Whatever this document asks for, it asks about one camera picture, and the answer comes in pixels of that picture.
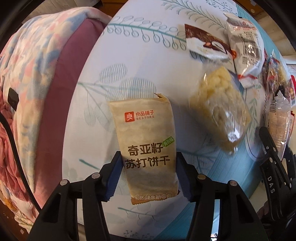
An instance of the pink fabric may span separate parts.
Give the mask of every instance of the pink fabric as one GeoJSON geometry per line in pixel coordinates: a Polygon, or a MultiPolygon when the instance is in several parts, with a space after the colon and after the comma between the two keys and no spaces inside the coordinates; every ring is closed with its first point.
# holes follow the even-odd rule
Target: pink fabric
{"type": "Polygon", "coordinates": [[[87,57],[105,26],[95,19],[84,20],[58,58],[37,142],[34,196],[41,207],[62,179],[63,142],[72,95],[87,57]]]}
{"type": "MultiPolygon", "coordinates": [[[[11,130],[13,131],[12,114],[9,109],[10,106],[4,103],[3,93],[0,90],[0,112],[6,118],[11,130]]],[[[15,164],[8,135],[2,124],[0,124],[0,180],[9,190],[13,190],[14,195],[17,198],[23,201],[29,200],[28,194],[26,193],[26,189],[15,164]]]]}

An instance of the metal screw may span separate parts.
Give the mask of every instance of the metal screw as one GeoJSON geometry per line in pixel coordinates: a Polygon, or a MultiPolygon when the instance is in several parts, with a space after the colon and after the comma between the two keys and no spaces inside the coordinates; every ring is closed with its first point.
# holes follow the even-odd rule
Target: metal screw
{"type": "Polygon", "coordinates": [[[98,173],[98,172],[95,172],[95,173],[93,173],[92,175],[91,175],[91,177],[93,178],[93,179],[97,179],[97,178],[99,178],[101,175],[98,173]]]}
{"type": "Polygon", "coordinates": [[[237,182],[235,180],[231,180],[229,183],[233,187],[236,187],[237,186],[237,182]]]}
{"type": "Polygon", "coordinates": [[[206,176],[203,175],[203,174],[198,174],[197,178],[198,178],[199,180],[204,180],[204,179],[206,178],[206,176]]]}
{"type": "Polygon", "coordinates": [[[63,179],[63,180],[61,180],[61,181],[59,182],[59,184],[60,184],[61,186],[65,186],[67,183],[68,183],[68,180],[66,180],[66,179],[63,179]]]}

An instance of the chia seed soda cracker package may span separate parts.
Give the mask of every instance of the chia seed soda cracker package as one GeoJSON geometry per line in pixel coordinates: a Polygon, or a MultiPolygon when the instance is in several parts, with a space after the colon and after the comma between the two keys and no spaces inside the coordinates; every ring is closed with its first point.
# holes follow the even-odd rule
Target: chia seed soda cracker package
{"type": "Polygon", "coordinates": [[[109,102],[132,204],[178,193],[176,134],[168,98],[109,102]]]}

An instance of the snack package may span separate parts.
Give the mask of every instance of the snack package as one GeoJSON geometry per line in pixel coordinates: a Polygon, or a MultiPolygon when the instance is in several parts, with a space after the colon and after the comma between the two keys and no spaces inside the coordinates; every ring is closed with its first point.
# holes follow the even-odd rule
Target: snack package
{"type": "Polygon", "coordinates": [[[291,75],[286,64],[275,58],[274,51],[268,60],[268,74],[264,86],[268,95],[277,95],[281,91],[291,106],[295,105],[295,89],[291,75]]]}
{"type": "Polygon", "coordinates": [[[265,49],[264,49],[264,63],[261,70],[261,74],[262,74],[262,84],[265,85],[267,80],[267,75],[268,75],[268,56],[265,49]]]}
{"type": "Polygon", "coordinates": [[[210,33],[185,24],[187,48],[211,60],[232,60],[230,46],[210,33]]]}
{"type": "Polygon", "coordinates": [[[247,19],[225,12],[230,48],[235,52],[234,65],[244,88],[252,87],[264,64],[264,43],[256,26],[247,19]]]}
{"type": "Polygon", "coordinates": [[[277,149],[280,159],[283,158],[290,124],[291,106],[281,91],[269,106],[265,126],[267,127],[277,149]]]}
{"type": "Polygon", "coordinates": [[[132,204],[178,193],[176,135],[168,98],[109,102],[132,204]]]}
{"type": "Polygon", "coordinates": [[[224,66],[207,63],[205,69],[203,79],[189,97],[189,109],[216,143],[231,154],[247,132],[249,109],[224,66]]]}

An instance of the white snack wrapper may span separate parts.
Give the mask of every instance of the white snack wrapper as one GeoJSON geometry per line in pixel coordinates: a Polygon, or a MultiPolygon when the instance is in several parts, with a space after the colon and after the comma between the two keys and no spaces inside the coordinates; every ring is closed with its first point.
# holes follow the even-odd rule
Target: white snack wrapper
{"type": "Polygon", "coordinates": [[[225,12],[234,65],[244,88],[254,86],[264,64],[264,43],[256,26],[247,19],[225,12]]]}

